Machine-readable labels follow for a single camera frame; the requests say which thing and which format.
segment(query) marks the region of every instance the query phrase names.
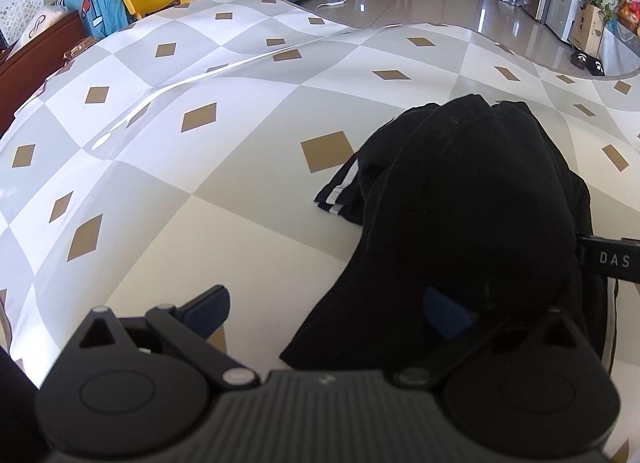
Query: wicker basket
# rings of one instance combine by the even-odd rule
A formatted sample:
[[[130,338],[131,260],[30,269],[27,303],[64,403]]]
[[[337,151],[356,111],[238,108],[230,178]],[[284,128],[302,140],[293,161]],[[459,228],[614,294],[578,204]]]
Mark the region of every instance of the wicker basket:
[[[639,22],[633,22],[631,19],[623,17],[620,14],[618,14],[618,21],[620,24],[622,24],[622,26],[624,26],[625,28],[627,28],[629,31],[633,33],[638,31],[638,26],[640,26]]]

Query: glossy floor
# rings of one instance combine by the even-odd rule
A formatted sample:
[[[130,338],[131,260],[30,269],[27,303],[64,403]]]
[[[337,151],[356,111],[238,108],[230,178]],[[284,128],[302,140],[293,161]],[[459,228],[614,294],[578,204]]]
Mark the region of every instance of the glossy floor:
[[[579,71],[569,61],[571,46],[524,10],[499,0],[347,0],[341,6],[320,6],[324,3],[326,0],[298,2],[325,18],[359,28],[418,22],[455,24],[478,31],[559,72]]]

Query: white stripe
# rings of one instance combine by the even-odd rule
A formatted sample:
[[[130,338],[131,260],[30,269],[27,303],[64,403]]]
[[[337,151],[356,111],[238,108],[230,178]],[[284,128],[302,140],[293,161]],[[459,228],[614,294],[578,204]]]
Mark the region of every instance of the white stripe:
[[[346,189],[351,183],[353,183],[353,180],[355,179],[357,173],[358,173],[358,160],[356,158],[356,160],[353,162],[353,165],[351,165],[349,172],[347,172],[347,176],[344,177],[340,185],[338,185],[337,187],[334,187],[334,189],[331,191],[331,194],[329,194],[329,196],[327,197],[326,203],[329,205],[335,205],[335,202],[337,201],[338,196],[342,194],[342,191],[344,189]]]

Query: white cable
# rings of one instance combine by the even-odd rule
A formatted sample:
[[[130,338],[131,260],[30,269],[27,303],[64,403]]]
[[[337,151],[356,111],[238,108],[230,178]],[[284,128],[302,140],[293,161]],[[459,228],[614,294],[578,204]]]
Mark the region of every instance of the white cable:
[[[327,6],[328,8],[334,8],[335,6],[341,6],[345,2],[347,2],[347,0],[325,0],[325,1],[326,2],[322,4],[318,4],[316,6],[316,10],[318,10],[318,8],[322,8],[322,6]]]

